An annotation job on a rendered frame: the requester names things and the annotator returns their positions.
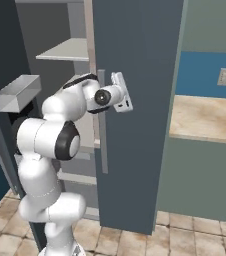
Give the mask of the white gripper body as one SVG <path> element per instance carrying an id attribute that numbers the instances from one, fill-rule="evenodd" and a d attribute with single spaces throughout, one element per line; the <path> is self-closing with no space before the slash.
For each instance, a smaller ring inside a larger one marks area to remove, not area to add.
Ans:
<path id="1" fill-rule="evenodd" d="M 112 72 L 111 73 L 111 81 L 112 83 L 120 89 L 121 97 L 124 98 L 127 93 L 127 86 L 121 72 Z"/>

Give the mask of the dark grey fridge door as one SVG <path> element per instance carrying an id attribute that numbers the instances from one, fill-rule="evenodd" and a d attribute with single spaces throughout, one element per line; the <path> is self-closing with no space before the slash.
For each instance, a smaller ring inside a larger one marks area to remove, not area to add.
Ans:
<path id="1" fill-rule="evenodd" d="M 106 111 L 96 152 L 100 224 L 151 234 L 188 0 L 93 0 L 96 66 L 122 72 L 133 110 Z"/>

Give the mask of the grey fridge freezer cabinet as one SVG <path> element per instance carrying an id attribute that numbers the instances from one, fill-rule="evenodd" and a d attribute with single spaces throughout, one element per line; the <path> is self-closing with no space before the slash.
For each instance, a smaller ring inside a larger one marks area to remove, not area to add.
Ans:
<path id="1" fill-rule="evenodd" d="M 37 55 L 55 47 L 70 38 L 86 39 L 84 0 L 16 0 L 24 38 L 29 67 L 33 74 L 41 78 L 42 91 L 37 96 L 37 104 L 58 91 L 74 76 L 90 71 L 89 61 L 38 60 Z M 95 128 L 93 148 L 81 146 L 77 156 L 71 161 L 53 164 L 57 171 L 92 176 L 96 178 L 95 148 L 99 145 L 98 117 L 92 115 Z M 62 189 L 85 197 L 87 219 L 99 218 L 97 184 L 88 185 L 60 180 Z"/>

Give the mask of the dark grey freezer door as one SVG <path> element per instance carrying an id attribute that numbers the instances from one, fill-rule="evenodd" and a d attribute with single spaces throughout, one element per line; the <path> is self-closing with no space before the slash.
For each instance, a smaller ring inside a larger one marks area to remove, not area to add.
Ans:
<path id="1" fill-rule="evenodd" d="M 0 0 L 0 90 L 20 75 L 30 74 L 15 0 Z M 21 114 L 0 112 L 0 165 L 8 184 L 20 198 L 26 193 L 17 174 L 14 157 L 16 142 L 13 140 L 12 124 L 26 115 L 39 115 L 35 99 Z"/>

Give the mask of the green base cupboard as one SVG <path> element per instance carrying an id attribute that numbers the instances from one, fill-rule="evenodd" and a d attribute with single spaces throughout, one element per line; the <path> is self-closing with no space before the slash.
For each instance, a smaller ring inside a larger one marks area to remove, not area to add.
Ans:
<path id="1" fill-rule="evenodd" d="M 157 208 L 226 221 L 226 144 L 170 138 Z"/>

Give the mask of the white wall socket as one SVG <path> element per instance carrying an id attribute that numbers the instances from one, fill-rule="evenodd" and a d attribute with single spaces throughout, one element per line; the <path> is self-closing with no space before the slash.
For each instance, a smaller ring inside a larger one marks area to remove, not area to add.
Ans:
<path id="1" fill-rule="evenodd" d="M 218 86 L 226 86 L 226 68 L 222 68 L 220 70 L 217 85 Z"/>

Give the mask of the green wall cupboard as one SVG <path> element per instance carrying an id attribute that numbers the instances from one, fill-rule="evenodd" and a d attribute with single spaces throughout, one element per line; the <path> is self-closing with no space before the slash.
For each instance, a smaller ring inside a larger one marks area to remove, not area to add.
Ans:
<path id="1" fill-rule="evenodd" d="M 188 0 L 182 50 L 226 53 L 226 0 Z"/>

